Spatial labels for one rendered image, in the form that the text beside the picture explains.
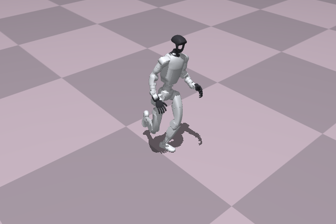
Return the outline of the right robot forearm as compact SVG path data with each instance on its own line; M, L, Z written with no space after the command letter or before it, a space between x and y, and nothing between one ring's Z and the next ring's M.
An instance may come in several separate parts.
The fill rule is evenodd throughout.
M149 77L149 86L150 86L150 95L156 100L158 99L158 95L156 94L156 83L154 82L154 75L150 75Z

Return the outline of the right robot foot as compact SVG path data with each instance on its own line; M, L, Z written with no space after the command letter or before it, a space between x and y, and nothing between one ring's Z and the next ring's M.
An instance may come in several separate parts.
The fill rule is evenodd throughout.
M147 123L146 123L146 121L145 121L145 117L149 117L149 111L144 111L144 113L143 113L143 119L142 119L142 126L143 127L147 127Z

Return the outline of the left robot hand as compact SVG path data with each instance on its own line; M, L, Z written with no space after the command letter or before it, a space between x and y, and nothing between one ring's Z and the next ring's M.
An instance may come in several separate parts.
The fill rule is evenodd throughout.
M201 98L202 96L203 96L203 91L202 91L202 88L201 88L201 86L200 85L198 85L197 83L196 84L194 84L195 85L195 90L196 91L198 91L199 92L199 94L201 94L201 95L199 95L200 97L199 98Z

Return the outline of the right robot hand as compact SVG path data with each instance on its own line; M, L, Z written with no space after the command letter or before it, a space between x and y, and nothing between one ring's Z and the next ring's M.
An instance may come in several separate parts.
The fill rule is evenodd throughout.
M158 96L158 95L157 95ZM166 111L166 108L165 108L165 106L167 106L167 104L166 103L164 103L164 102L162 102L162 100L159 100L160 98L159 98L159 96L158 96L158 99L154 99L153 97L152 97L152 99L153 99L153 101L154 102L156 102L155 104L156 104L156 107L157 107L157 109L158 109L158 112L159 112L159 114L160 114L160 111L161 111L161 114L162 114L162 110L163 110L163 113L165 113L164 112L164 109L165 109L165 111ZM165 106L164 106L165 105ZM159 110L159 108L160 108L160 110ZM162 108L162 109L161 109Z

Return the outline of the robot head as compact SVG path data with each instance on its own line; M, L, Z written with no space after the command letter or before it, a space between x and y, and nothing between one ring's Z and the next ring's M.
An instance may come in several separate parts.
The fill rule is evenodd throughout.
M172 41L173 43L175 43L176 48L173 49L170 53L171 53L171 54L172 54L172 53L175 53L176 55L173 55L173 56L175 56L175 57L179 57L179 56L180 56L179 53L181 53L181 52L183 51L184 46L185 46L185 44L187 43L187 41L186 41L186 39L185 39L183 36L181 36L181 35L175 35L175 36L173 36L172 39L171 39L171 41ZM178 48L178 46L180 46L180 45L182 45L182 49L179 49L179 48Z

